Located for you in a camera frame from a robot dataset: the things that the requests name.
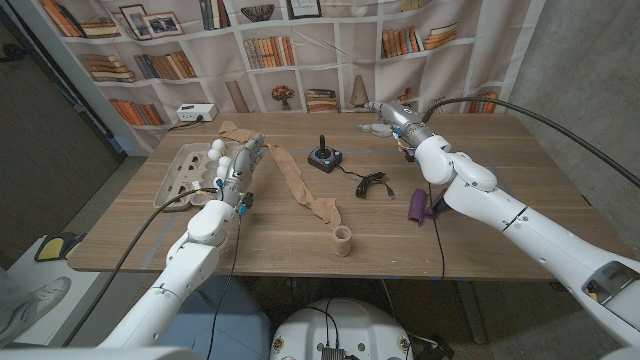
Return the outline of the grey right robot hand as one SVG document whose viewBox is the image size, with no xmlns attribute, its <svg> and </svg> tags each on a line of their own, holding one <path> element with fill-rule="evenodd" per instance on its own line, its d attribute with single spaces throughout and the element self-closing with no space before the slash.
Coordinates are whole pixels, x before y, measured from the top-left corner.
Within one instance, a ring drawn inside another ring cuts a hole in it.
<svg viewBox="0 0 640 360">
<path fill-rule="evenodd" d="M 366 103 L 365 108 L 376 113 L 377 123 L 360 125 L 362 132 L 382 138 L 396 137 L 411 147 L 417 147 L 433 136 L 433 132 L 421 122 L 421 116 L 400 103 L 372 101 Z"/>
</svg>

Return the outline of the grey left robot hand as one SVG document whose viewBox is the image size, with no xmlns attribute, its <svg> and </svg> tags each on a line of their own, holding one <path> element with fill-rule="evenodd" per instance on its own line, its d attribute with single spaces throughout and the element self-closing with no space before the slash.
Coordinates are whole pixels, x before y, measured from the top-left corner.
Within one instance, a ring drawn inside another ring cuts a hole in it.
<svg viewBox="0 0 640 360">
<path fill-rule="evenodd" d="M 253 172 L 262 158 L 260 149 L 264 144 L 264 134 L 258 133 L 239 148 L 233 159 L 223 156 L 218 160 L 218 186 L 216 199 L 232 207 L 236 206 L 246 193 Z"/>
</svg>

